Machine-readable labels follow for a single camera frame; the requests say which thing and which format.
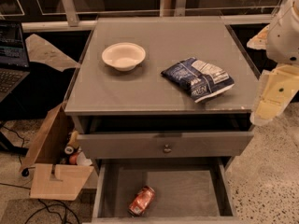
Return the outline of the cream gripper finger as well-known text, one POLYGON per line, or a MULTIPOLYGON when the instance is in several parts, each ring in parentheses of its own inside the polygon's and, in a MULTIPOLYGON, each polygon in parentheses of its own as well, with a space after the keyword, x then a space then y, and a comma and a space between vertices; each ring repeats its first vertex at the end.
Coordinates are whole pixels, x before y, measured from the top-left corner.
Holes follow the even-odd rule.
POLYGON ((299 66, 279 63, 272 71, 263 70, 250 122, 263 126, 283 113, 299 91, 299 66))
POLYGON ((247 47, 250 49, 266 49, 268 30, 269 26, 266 25, 257 35, 248 41, 247 47))

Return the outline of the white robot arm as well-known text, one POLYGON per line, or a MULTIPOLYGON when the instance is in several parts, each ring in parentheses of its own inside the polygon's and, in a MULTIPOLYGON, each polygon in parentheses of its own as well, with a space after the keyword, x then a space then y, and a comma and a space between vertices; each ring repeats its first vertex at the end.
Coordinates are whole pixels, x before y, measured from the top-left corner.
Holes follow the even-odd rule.
POLYGON ((277 63, 272 71, 263 70, 250 122, 263 126, 283 113, 299 91, 299 0, 288 0, 277 15, 247 47, 264 49, 277 63))

